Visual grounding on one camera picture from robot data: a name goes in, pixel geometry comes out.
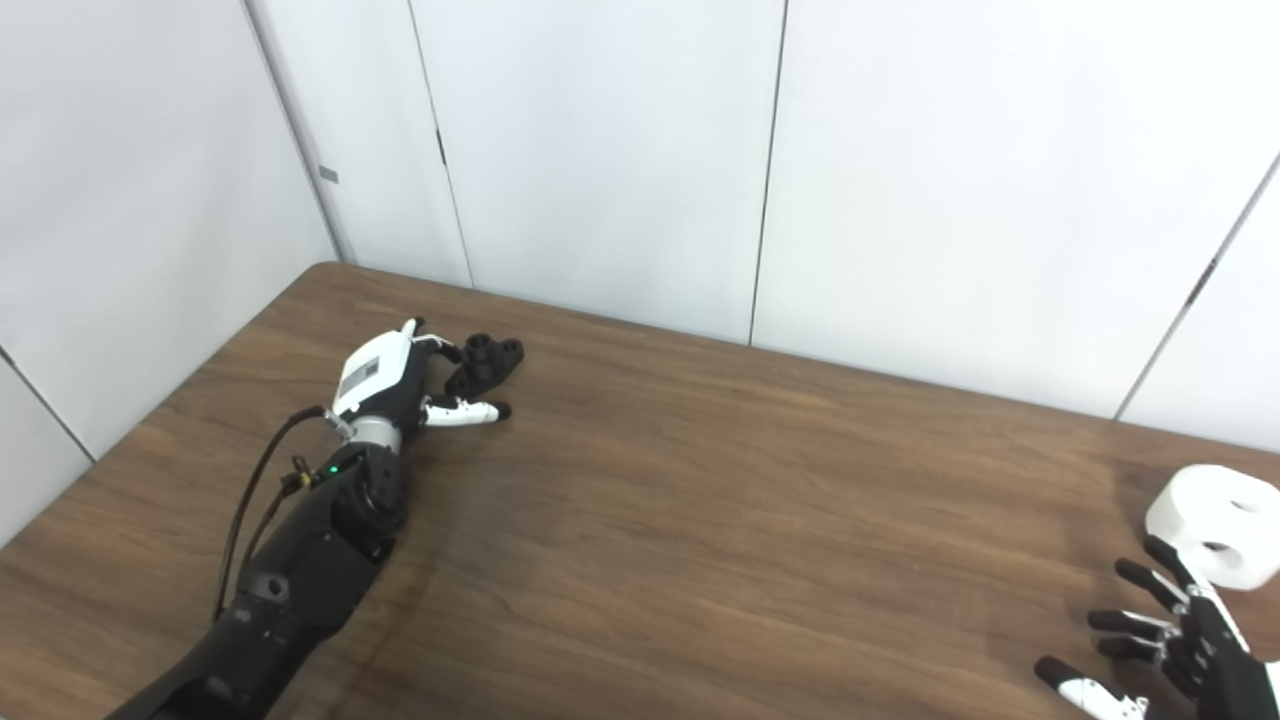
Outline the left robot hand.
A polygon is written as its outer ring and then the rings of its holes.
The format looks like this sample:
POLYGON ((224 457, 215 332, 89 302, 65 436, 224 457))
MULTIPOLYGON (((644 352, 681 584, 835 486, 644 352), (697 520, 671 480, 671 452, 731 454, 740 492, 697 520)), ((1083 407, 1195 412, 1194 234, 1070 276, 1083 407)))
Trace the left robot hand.
POLYGON ((477 400, 479 380, 467 372, 477 365, 466 352, 438 334, 421 334, 422 319, 412 318, 398 331, 388 331, 351 354, 343 366, 330 423, 347 439, 362 436, 366 442, 378 432, 406 438, 420 428, 452 428, 493 424, 511 418, 508 404, 477 400), (445 389, 428 388, 428 369, 434 357, 454 365, 445 389))

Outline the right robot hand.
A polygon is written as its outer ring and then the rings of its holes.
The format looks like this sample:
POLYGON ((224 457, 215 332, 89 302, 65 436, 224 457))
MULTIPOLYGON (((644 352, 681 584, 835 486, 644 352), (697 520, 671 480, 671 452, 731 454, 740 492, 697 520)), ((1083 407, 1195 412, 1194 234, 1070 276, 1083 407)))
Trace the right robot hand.
POLYGON ((1098 634, 1096 651, 1157 669, 1193 703, 1198 719, 1276 719, 1277 662, 1253 655, 1219 592, 1179 550, 1152 534, 1144 537, 1143 550, 1160 570, 1130 559, 1117 559, 1114 569, 1170 618, 1092 610, 1085 621, 1098 634))

